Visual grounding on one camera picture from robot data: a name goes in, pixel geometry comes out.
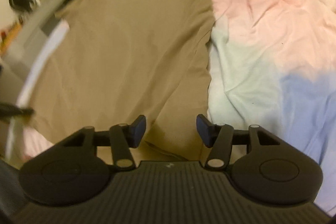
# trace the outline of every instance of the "brown t-shirt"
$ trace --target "brown t-shirt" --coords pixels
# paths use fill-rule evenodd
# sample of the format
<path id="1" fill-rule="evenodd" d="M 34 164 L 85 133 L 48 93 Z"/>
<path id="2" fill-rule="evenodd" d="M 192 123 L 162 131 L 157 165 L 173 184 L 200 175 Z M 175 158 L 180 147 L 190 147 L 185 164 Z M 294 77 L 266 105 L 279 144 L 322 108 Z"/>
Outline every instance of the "brown t-shirt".
<path id="1" fill-rule="evenodd" d="M 147 117 L 144 140 L 196 160 L 196 116 L 208 108 L 211 0 L 75 0 L 70 30 L 49 58 L 30 106 L 56 143 L 83 126 Z"/>

